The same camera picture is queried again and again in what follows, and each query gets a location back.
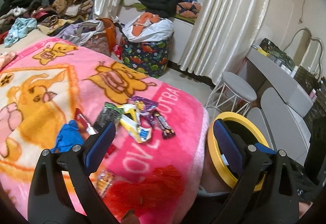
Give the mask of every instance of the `metal stool legs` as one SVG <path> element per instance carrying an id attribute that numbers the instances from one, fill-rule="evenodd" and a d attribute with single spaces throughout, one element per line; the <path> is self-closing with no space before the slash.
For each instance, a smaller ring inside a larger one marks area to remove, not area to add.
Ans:
<path id="1" fill-rule="evenodd" d="M 224 91 L 226 90 L 226 87 L 227 87 L 227 88 L 228 88 L 228 89 L 229 89 L 229 90 L 230 90 L 234 95 L 233 95 L 232 97 L 228 98 L 227 100 L 225 100 L 224 102 L 219 103 L 220 100 L 221 100 L 221 98 L 222 98 L 222 95 L 223 95 Z M 212 101 L 212 103 L 210 104 L 210 100 L 211 100 L 211 99 L 213 100 L 214 94 L 215 94 L 218 90 L 220 90 L 221 88 L 222 88 L 222 90 L 221 90 L 221 93 L 220 93 L 220 95 L 219 95 L 217 101 L 216 101 L 216 102 Z M 231 109 L 231 112 L 233 112 L 234 107 L 235 107 L 236 102 L 237 102 L 237 98 L 240 98 L 240 97 L 239 97 L 237 94 L 235 94 L 235 93 L 232 91 L 232 89 L 230 89 L 230 88 L 229 88 L 229 87 L 224 83 L 224 84 L 222 84 L 221 86 L 216 86 L 216 87 L 213 89 L 213 91 L 211 92 L 211 94 L 210 94 L 209 97 L 208 97 L 208 100 L 207 100 L 207 103 L 206 103 L 206 105 L 205 105 L 205 108 L 214 108 L 214 109 L 215 109 L 214 114 L 215 114 L 215 113 L 216 113 L 216 110 L 219 110 L 219 111 L 220 111 L 219 108 L 220 108 L 222 105 L 224 105 L 226 102 L 228 102 L 228 101 L 234 99 L 233 104 L 232 104 L 232 109 Z M 242 115 L 245 116 L 245 115 L 247 114 L 249 108 L 250 108 L 250 103 L 246 101 L 246 104 L 243 105 L 239 110 L 237 110 L 236 113 L 238 114 L 238 113 L 240 113 L 240 112 L 243 110 Z"/>

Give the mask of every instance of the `yellow ring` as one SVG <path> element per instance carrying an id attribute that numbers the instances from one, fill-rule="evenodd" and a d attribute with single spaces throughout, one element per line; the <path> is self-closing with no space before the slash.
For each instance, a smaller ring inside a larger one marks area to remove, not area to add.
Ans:
<path id="1" fill-rule="evenodd" d="M 215 169 L 217 170 L 218 174 L 221 176 L 223 181 L 233 188 L 235 184 L 237 183 L 237 178 L 230 172 L 228 167 L 224 164 L 222 160 L 222 156 L 218 147 L 218 143 L 214 137 L 213 133 L 213 124 L 217 119 L 222 119 L 223 121 L 236 121 L 243 125 L 245 128 L 247 128 L 258 140 L 259 143 L 265 145 L 266 147 L 268 146 L 268 143 L 262 133 L 259 131 L 259 129 L 252 123 L 250 122 L 247 118 L 243 117 L 242 115 L 239 115 L 237 113 L 233 112 L 224 112 L 219 114 L 215 120 L 211 123 L 211 126 L 208 130 L 208 135 L 207 135 L 207 142 L 208 142 L 208 150 L 209 150 L 209 155 L 211 156 L 211 160 L 213 161 L 213 164 L 215 166 Z M 255 191 L 259 191 L 262 187 L 264 178 L 256 185 Z"/>

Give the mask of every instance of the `bed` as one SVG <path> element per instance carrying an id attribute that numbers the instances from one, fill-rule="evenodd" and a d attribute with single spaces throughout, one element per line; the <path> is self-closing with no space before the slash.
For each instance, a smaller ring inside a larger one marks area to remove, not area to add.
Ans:
<path id="1" fill-rule="evenodd" d="M 179 223 L 196 197 L 203 169 L 208 115 L 201 103 L 110 57 L 37 30 L 5 51 L 12 50 L 17 58 L 0 72 L 0 182 L 18 211 L 27 218 L 28 192 L 40 153 L 53 148 L 58 131 L 74 118 L 76 108 L 94 123 L 104 102 L 124 104 L 138 95 L 159 103 L 176 137 L 163 140 L 156 127 L 150 141 L 137 144 L 119 126 L 113 142 L 117 149 L 102 164 L 133 183 L 155 168 L 173 165 L 185 191 L 149 209 L 140 221 Z M 64 178 L 75 209 L 83 213 L 69 176 Z"/>

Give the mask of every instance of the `white stool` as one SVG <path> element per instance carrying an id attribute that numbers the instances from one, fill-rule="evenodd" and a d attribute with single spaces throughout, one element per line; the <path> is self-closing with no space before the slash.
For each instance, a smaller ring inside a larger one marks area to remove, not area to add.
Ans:
<path id="1" fill-rule="evenodd" d="M 250 108 L 250 104 L 257 99 L 257 94 L 254 91 L 254 89 L 241 77 L 237 76 L 236 74 L 233 74 L 231 72 L 223 72 L 222 73 L 222 82 L 223 84 L 221 86 L 215 86 L 211 94 L 209 95 L 208 101 L 206 103 L 205 108 L 215 108 L 215 110 L 219 110 L 219 107 L 221 107 L 226 102 L 234 99 L 232 110 L 234 110 L 234 106 L 237 102 L 237 98 L 240 98 L 246 102 L 244 106 L 242 106 L 239 110 L 237 110 L 236 113 L 240 113 L 243 110 L 242 115 L 245 116 Z M 223 92 L 226 90 L 226 88 L 229 88 L 229 90 L 234 94 L 231 98 L 228 98 L 226 101 L 219 103 L 222 97 Z M 210 100 L 214 100 L 214 94 L 219 89 L 222 88 L 222 91 L 217 99 L 216 102 L 212 101 L 210 103 Z"/>

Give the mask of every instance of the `metal screw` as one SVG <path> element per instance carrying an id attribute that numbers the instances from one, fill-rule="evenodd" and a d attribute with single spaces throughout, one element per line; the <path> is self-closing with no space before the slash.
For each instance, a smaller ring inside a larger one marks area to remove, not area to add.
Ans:
<path id="1" fill-rule="evenodd" d="M 278 153 L 280 153 L 280 155 L 282 157 L 285 157 L 286 156 L 286 152 L 284 150 L 280 150 Z"/>
<path id="2" fill-rule="evenodd" d="M 255 152 L 257 150 L 257 148 L 254 145 L 249 145 L 248 150 L 251 152 Z"/>
<path id="3" fill-rule="evenodd" d="M 72 150 L 75 151 L 75 152 L 79 151 L 80 149 L 81 149 L 81 145 L 74 145 L 72 147 Z"/>
<path id="4" fill-rule="evenodd" d="M 50 150 L 43 150 L 42 151 L 42 155 L 43 156 L 46 156 L 46 155 L 48 155 L 50 153 Z"/>

